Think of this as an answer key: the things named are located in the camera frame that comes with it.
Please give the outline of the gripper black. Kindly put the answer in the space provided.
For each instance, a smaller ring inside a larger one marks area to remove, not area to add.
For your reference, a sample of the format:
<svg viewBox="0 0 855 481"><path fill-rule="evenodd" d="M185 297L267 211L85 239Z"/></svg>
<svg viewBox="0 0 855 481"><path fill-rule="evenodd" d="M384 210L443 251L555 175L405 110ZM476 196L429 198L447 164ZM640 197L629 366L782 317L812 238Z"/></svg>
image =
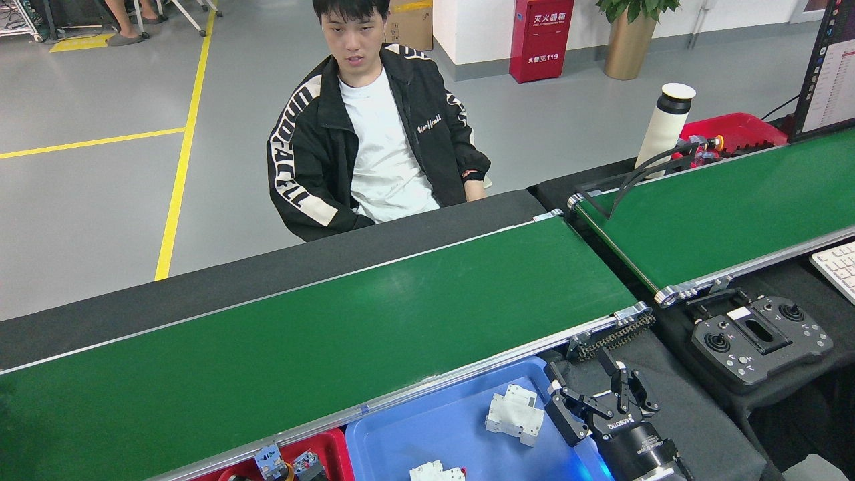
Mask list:
<svg viewBox="0 0 855 481"><path fill-rule="evenodd" d="M544 410L564 441L571 448L577 446L592 426L598 452L613 478L686 477L675 443L643 419L659 413L661 404L648 393L641 372L614 359L607 348L598 350L596 359L611 379L616 402L612 418L602 418L604 406L592 397L553 380Z"/></svg>

